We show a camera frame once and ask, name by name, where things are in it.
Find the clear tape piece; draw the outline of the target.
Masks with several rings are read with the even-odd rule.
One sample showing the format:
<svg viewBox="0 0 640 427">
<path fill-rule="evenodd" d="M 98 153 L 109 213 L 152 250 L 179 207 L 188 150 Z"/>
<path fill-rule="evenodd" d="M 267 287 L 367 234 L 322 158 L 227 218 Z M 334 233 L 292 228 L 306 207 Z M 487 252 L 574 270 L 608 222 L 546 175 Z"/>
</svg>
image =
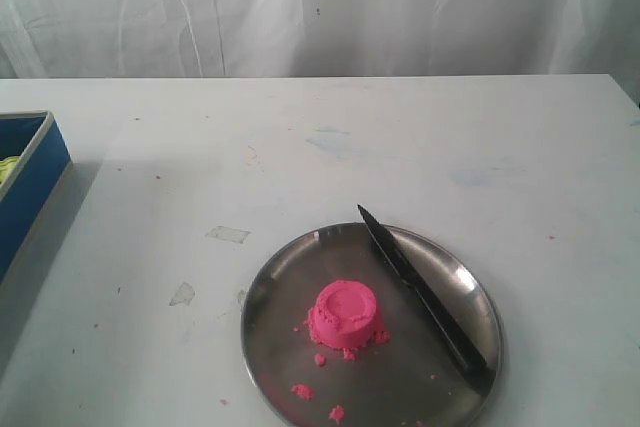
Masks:
<svg viewBox="0 0 640 427">
<path fill-rule="evenodd" d="M 169 301 L 170 307 L 179 305 L 189 306 L 195 298 L 196 292 L 194 287 L 188 282 L 182 282 Z"/>
<path fill-rule="evenodd" d="M 231 242 L 235 244 L 243 244 L 247 237 L 250 235 L 250 231 L 231 228 L 227 226 L 216 226 L 208 231 L 205 236 L 207 238 L 216 239 L 224 242 Z"/>
</svg>

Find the blue fabric box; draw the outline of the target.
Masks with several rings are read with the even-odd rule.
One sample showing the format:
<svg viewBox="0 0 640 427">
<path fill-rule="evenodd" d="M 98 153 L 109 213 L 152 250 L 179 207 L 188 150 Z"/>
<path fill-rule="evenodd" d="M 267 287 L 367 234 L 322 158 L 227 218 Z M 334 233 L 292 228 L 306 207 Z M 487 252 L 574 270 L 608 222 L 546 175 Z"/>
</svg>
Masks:
<svg viewBox="0 0 640 427">
<path fill-rule="evenodd" d="M 71 157 L 50 111 L 1 115 L 1 159 L 17 161 L 1 182 L 1 275 L 5 276 Z"/>
</svg>

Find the black knife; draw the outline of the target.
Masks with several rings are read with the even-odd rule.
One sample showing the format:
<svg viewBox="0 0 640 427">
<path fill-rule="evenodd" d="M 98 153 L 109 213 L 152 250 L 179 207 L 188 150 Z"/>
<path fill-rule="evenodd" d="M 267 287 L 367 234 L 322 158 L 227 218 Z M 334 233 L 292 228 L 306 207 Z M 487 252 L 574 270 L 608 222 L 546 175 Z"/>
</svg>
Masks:
<svg viewBox="0 0 640 427">
<path fill-rule="evenodd" d="M 485 358 L 409 261 L 393 234 L 362 205 L 358 204 L 357 209 L 372 240 L 401 282 L 419 299 L 440 340 L 462 374 L 470 377 L 484 374 L 488 370 Z"/>
</svg>

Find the round steel plate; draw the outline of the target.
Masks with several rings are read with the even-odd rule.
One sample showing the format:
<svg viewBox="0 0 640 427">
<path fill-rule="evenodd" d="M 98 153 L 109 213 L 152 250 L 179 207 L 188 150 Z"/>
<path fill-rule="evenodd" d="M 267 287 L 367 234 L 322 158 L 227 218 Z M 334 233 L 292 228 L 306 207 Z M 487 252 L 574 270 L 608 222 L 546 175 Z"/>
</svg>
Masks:
<svg viewBox="0 0 640 427">
<path fill-rule="evenodd" d="M 488 408 L 500 379 L 504 336 L 484 288 L 443 247 L 393 229 L 410 262 L 487 362 L 479 379 L 465 378 L 420 302 L 385 264 L 366 227 L 323 227 L 275 253 L 254 279 L 242 313 L 242 350 L 249 375 L 272 411 L 291 426 L 327 426 L 341 405 L 346 426 L 470 426 Z M 336 280 L 368 286 L 379 301 L 390 340 L 372 343 L 352 360 L 313 342 L 305 325 L 317 295 Z M 318 367 L 314 355 L 326 363 Z M 314 397 L 291 392 L 305 384 Z"/>
</svg>

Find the green toy mould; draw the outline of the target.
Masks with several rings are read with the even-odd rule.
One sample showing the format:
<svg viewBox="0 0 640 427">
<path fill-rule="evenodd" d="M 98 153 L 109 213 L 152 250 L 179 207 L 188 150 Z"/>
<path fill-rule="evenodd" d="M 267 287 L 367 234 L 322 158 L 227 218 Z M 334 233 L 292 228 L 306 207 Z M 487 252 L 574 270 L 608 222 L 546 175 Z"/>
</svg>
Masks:
<svg viewBox="0 0 640 427">
<path fill-rule="evenodd" d="M 0 161 L 0 184 L 4 184 L 20 161 L 20 155 L 9 156 Z"/>
</svg>

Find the white backdrop curtain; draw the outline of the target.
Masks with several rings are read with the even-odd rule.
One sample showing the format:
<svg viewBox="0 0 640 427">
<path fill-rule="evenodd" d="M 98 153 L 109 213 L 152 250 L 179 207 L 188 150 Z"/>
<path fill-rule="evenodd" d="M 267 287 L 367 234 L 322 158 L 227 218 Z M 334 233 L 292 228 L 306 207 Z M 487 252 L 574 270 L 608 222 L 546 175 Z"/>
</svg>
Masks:
<svg viewBox="0 0 640 427">
<path fill-rule="evenodd" d="M 639 0 L 1 0 L 5 78 L 609 74 Z"/>
</svg>

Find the pink sand lump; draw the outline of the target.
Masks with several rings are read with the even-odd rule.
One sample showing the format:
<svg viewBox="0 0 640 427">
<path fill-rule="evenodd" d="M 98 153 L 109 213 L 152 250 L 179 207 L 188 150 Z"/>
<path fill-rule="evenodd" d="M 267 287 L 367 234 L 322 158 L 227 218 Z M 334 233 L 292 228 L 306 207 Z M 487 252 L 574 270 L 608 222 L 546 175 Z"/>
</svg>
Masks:
<svg viewBox="0 0 640 427">
<path fill-rule="evenodd" d="M 357 350 L 390 340 L 375 294 L 358 281 L 326 285 L 308 310 L 305 325 L 312 341 L 334 350 Z"/>
</svg>

